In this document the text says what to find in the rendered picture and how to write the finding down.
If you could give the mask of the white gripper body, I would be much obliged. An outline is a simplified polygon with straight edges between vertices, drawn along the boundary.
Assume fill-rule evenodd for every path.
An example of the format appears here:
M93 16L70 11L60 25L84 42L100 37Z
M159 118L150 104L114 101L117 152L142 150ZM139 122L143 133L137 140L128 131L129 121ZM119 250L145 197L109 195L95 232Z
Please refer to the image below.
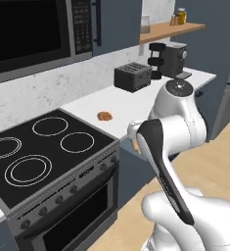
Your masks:
M132 121L129 123L127 128L127 135L131 140L136 139L136 133L141 123L142 123L141 121Z

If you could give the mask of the tan wooden rolling pin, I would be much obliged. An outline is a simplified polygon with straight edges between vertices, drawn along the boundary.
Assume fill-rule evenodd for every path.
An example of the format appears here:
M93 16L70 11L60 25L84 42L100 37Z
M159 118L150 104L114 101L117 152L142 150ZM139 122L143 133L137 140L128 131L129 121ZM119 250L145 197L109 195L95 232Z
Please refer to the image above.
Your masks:
M132 146L133 146L133 149L140 155L141 150L140 150L137 140L132 140Z

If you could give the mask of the blue drawer front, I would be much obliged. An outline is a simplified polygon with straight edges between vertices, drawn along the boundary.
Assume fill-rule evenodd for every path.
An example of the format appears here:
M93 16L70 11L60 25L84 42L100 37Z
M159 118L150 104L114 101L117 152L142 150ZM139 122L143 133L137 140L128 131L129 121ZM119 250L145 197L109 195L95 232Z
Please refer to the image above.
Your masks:
M145 158L145 156L143 154L138 154L137 151L133 148L132 142L130 141L129 138L124 137L120 141L120 147L122 149L126 150L128 153L134 155L135 157L140 158L143 161L147 161L147 159Z

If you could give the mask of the brown cookie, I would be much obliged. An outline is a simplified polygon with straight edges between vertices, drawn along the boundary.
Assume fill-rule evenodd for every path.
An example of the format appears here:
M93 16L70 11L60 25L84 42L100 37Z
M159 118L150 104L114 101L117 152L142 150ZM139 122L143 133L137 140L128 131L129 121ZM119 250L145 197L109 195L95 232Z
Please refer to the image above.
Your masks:
M113 118L113 116L109 112L101 111L97 114L97 118L99 121L110 121Z

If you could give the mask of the blue base cupboard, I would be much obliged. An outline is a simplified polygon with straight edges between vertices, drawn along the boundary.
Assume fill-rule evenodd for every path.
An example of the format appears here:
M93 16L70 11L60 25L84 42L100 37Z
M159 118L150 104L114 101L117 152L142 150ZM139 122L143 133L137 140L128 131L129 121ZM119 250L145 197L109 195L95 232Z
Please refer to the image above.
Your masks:
M119 209L155 176L147 161L135 157L120 147L117 198Z

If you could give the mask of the black toaster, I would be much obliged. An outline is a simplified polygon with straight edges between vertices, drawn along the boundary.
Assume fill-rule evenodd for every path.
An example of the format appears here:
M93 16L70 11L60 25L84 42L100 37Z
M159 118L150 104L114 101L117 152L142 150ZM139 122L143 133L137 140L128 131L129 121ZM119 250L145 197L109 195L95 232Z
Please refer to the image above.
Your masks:
M152 68L132 62L115 68L114 86L136 92L151 84Z

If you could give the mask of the grey and black coffee machine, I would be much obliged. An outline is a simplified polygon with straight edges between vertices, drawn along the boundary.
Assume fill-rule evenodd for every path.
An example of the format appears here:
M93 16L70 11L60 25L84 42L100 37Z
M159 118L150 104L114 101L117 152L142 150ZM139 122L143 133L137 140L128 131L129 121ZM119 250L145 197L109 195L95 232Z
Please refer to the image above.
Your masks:
M186 79L191 73L184 72L184 63L187 58L187 45L185 43L168 41L167 43L150 43L151 53L158 52L157 57L151 56L148 59L150 67L157 67L152 70L151 79L161 79L167 76L176 79Z

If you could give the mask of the black glass hob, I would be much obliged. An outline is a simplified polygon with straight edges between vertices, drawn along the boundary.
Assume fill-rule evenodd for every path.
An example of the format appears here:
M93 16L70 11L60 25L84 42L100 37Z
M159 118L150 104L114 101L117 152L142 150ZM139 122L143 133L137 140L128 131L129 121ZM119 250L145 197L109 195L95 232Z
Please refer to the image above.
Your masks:
M0 198L12 209L114 140L61 109L0 132Z

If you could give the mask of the clear glass jar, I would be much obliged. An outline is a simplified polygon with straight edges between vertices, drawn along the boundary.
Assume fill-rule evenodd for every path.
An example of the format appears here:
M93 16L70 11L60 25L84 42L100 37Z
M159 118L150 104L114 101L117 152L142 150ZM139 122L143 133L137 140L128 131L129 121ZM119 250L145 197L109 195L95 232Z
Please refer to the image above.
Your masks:
M150 16L143 15L141 18L141 32L149 33L150 32Z

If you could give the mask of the black oven door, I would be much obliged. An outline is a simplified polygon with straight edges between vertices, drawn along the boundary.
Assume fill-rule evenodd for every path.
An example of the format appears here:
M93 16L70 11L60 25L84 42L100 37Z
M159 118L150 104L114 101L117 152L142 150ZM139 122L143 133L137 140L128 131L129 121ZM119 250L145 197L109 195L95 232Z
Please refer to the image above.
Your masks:
M86 251L115 221L117 184L113 166L20 234L20 251Z

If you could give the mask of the yellow jar with dark lid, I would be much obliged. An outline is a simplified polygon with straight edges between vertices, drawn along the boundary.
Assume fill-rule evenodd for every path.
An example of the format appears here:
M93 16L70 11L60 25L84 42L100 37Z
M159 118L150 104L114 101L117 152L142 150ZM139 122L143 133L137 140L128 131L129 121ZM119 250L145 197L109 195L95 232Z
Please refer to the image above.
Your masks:
M179 8L177 10L178 23L184 25L186 22L186 10L184 8Z

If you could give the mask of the black and silver microwave oven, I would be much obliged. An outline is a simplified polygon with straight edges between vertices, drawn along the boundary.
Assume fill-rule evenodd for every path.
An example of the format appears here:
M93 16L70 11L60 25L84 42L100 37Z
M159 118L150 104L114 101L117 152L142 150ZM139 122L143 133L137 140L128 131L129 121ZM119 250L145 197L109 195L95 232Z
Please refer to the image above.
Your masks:
M90 0L0 0L0 83L92 57Z

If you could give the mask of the wooden wall shelf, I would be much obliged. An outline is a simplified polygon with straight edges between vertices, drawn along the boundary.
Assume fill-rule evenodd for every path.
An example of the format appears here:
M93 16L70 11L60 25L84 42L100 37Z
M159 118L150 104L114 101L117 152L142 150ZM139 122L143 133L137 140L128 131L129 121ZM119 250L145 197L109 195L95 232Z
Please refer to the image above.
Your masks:
M176 36L179 34L205 28L203 24L185 23L184 25L170 25L169 23L154 24L150 26L149 33L140 35L140 43L145 44L156 40Z

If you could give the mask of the blue wall cupboard door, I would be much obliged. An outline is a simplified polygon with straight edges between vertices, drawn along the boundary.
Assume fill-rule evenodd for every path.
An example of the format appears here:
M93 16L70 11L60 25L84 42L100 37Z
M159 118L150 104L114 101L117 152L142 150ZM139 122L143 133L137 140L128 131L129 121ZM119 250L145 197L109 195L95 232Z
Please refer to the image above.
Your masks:
M102 46L97 46L96 8L92 5L93 55L129 48L139 44L142 0L101 0Z

